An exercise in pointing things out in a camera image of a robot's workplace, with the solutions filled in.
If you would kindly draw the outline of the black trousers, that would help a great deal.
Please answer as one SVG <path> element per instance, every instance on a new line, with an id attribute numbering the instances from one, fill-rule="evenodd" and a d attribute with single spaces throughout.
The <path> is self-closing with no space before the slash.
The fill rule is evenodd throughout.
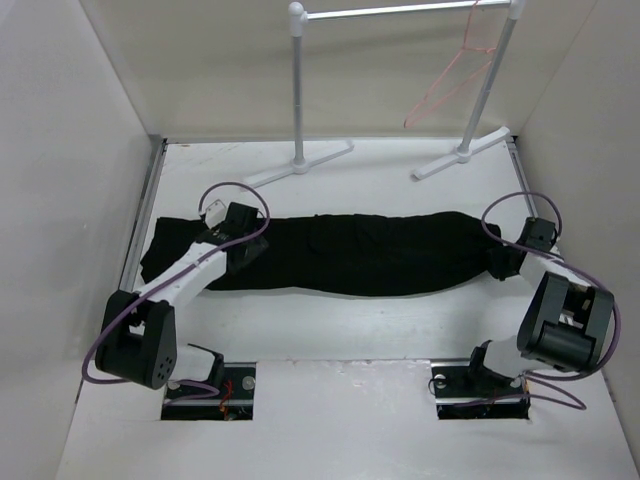
<path id="1" fill-rule="evenodd" d="M 501 229 L 448 211 L 410 217 L 315 215 L 269 220 L 269 246 L 214 291 L 302 288 L 398 297 L 464 284 L 488 270 Z"/>

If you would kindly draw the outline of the pink wire hanger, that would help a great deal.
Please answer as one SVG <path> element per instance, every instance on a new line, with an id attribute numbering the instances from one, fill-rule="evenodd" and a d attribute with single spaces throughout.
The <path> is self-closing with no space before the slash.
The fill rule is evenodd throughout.
<path id="1" fill-rule="evenodd" d="M 409 129 L 455 97 L 472 83 L 492 63 L 497 46 L 479 45 L 472 25 L 479 1 L 472 4 L 467 16 L 462 43 L 440 75 L 429 85 L 424 96 L 407 113 L 403 127 Z"/>

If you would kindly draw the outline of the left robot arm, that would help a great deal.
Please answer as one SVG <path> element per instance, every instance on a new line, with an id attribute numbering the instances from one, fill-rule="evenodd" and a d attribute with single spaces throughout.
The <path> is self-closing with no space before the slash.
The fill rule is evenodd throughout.
<path id="1" fill-rule="evenodd" d="M 216 354 L 178 342 L 179 313 L 209 284 L 266 250 L 262 233 L 268 223 L 257 208 L 233 202 L 225 218 L 218 224 L 206 221 L 205 230 L 157 278 L 137 291 L 113 293 L 89 354 L 95 367 L 118 382 L 153 390 L 187 381 L 202 398 L 219 395 L 225 376 L 214 367 Z"/>

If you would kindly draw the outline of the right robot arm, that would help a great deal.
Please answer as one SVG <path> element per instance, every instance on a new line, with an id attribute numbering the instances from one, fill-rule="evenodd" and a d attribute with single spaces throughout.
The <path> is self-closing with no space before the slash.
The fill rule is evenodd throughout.
<path id="1" fill-rule="evenodd" d="M 555 240 L 553 222 L 529 217 L 515 244 L 490 250 L 488 271 L 494 279 L 519 276 L 535 292 L 516 335 L 474 348 L 463 373 L 471 393 L 487 395 L 499 383 L 536 370 L 580 378 L 596 370 L 615 322 L 614 295 L 562 266 L 552 255 Z"/>

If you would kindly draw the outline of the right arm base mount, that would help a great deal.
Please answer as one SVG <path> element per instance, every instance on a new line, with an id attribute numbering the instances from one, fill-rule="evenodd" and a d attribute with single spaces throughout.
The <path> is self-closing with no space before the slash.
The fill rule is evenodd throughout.
<path id="1" fill-rule="evenodd" d="M 432 362 L 428 389 L 439 420 L 528 420 L 521 380 L 472 375 L 467 360 Z"/>

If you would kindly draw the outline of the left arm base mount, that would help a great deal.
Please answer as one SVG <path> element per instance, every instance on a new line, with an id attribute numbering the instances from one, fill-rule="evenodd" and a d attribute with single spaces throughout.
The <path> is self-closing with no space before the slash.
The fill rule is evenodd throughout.
<path id="1" fill-rule="evenodd" d="M 251 421 L 256 391 L 255 363 L 226 363 L 208 387 L 170 384 L 160 413 L 163 421 Z"/>

